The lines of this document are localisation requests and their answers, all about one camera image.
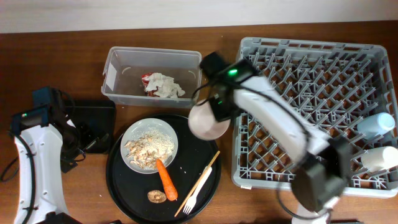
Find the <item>pink saucer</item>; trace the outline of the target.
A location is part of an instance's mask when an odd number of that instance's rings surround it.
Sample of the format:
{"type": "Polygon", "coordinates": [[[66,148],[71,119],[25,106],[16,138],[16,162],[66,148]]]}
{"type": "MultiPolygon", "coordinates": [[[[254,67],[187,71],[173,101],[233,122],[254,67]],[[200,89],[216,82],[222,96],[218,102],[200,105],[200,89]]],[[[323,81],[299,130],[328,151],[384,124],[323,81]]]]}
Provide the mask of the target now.
{"type": "Polygon", "coordinates": [[[188,126],[199,139],[211,141],[221,137],[229,128],[231,120],[219,122],[215,119],[209,102],[194,106],[188,115],[188,126]]]}

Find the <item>white tissue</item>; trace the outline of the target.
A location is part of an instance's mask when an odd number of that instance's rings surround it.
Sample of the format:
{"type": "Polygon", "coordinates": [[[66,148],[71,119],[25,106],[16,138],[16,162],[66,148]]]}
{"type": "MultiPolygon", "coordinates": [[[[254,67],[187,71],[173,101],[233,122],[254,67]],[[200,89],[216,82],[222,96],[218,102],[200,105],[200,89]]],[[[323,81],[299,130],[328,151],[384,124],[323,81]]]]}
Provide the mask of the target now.
{"type": "Polygon", "coordinates": [[[165,76],[162,73],[157,73],[156,80],[158,81],[159,89],[156,91],[155,94],[161,98],[168,98],[167,95],[164,93],[164,86],[175,83],[174,78],[165,76]]]}

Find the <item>grey plate with food scraps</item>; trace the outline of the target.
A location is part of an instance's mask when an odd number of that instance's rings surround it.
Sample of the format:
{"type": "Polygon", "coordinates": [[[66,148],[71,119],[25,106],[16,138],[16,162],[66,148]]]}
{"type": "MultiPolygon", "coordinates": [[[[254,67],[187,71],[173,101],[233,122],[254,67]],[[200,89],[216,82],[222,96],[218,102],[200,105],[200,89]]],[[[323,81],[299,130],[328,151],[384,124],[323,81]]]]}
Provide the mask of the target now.
{"type": "Polygon", "coordinates": [[[141,174],[156,173],[158,159],[167,167],[175,159],[177,151],[177,133],[169,123],[157,118],[146,118],[132,124],[124,132],[120,144],[124,163],[141,174]]]}

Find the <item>red snack wrapper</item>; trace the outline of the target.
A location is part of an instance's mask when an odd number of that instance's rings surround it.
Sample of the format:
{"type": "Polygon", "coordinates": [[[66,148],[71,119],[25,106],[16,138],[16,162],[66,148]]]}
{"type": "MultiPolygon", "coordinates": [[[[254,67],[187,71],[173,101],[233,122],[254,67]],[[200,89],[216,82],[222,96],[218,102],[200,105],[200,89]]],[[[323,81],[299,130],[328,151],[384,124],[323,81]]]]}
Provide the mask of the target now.
{"type": "Polygon", "coordinates": [[[159,89],[158,81],[156,80],[157,73],[147,73],[141,77],[142,84],[144,85],[144,93],[146,96],[158,97],[156,91],[159,89]]]}

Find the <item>light blue cup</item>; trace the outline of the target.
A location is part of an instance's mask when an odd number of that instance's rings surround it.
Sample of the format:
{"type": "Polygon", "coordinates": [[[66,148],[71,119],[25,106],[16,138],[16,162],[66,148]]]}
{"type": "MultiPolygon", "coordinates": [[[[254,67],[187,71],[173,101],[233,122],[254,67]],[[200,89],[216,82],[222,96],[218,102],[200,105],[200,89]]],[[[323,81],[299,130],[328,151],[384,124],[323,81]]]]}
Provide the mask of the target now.
{"type": "Polygon", "coordinates": [[[396,121],[389,113],[378,113],[364,118],[357,125],[359,133],[364,134],[365,139],[371,139],[375,136],[383,136],[396,126],[396,121]]]}

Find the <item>white cup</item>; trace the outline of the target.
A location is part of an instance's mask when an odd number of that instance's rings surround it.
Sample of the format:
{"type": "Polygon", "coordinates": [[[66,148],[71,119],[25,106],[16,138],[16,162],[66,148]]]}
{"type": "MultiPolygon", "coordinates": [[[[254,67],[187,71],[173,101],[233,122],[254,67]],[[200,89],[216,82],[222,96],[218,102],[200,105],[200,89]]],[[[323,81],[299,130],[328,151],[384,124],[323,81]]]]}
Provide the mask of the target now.
{"type": "Polygon", "coordinates": [[[397,148],[384,146],[370,149],[361,156],[361,163],[370,172],[393,168],[397,166],[397,148]]]}

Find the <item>white napkin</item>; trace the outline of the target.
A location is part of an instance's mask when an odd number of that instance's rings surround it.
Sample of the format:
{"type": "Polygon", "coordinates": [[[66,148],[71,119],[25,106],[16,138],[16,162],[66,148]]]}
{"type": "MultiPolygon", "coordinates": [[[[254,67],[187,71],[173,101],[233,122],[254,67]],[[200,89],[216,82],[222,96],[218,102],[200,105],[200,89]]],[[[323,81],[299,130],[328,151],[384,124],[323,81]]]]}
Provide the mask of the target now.
{"type": "Polygon", "coordinates": [[[179,84],[173,83],[164,86],[164,93],[168,98],[178,98],[186,94],[179,84]]]}

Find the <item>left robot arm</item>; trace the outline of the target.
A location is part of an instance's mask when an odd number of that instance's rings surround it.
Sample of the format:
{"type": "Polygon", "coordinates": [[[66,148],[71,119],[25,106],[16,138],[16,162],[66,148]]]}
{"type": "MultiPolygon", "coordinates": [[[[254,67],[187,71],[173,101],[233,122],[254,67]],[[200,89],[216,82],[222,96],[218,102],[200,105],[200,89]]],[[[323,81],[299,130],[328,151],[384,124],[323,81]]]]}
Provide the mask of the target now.
{"type": "Polygon", "coordinates": [[[9,135],[19,160],[19,204],[14,223],[76,223],[63,194],[62,174],[107,141],[73,123],[65,109],[67,93],[49,86],[32,93],[34,107],[13,115],[9,135]]]}

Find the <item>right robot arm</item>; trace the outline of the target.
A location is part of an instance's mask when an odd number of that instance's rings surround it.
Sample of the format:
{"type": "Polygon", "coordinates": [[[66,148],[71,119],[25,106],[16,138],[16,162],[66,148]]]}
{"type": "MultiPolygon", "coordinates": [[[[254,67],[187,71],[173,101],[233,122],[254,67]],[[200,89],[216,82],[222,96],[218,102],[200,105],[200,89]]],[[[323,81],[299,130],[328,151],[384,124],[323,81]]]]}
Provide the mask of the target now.
{"type": "Polygon", "coordinates": [[[296,170],[290,185],[299,202],[292,223],[328,223],[351,179],[351,144],[333,138],[299,115],[247,59],[229,64],[213,52],[200,62],[209,95],[190,111],[191,132],[206,141],[222,136],[230,120],[246,111],[288,154],[296,170]]]}

